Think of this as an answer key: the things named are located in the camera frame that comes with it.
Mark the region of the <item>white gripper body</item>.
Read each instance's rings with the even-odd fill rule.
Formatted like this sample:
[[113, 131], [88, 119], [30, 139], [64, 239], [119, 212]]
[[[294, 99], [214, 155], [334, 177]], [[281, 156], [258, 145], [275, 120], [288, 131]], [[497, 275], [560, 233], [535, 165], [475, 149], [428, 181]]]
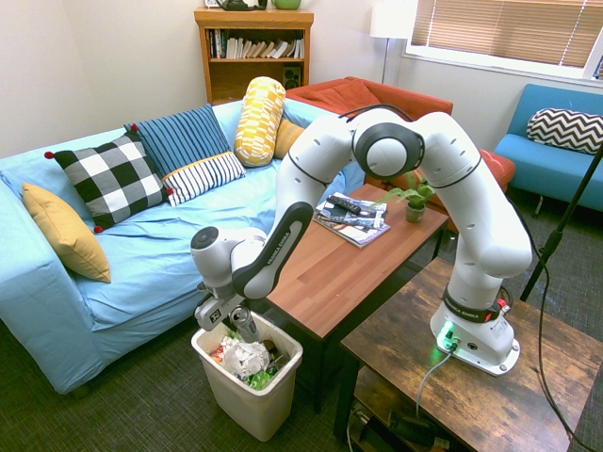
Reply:
[[216, 299], [211, 294], [205, 295], [194, 311], [194, 318], [205, 331], [212, 331], [236, 308], [236, 297]]

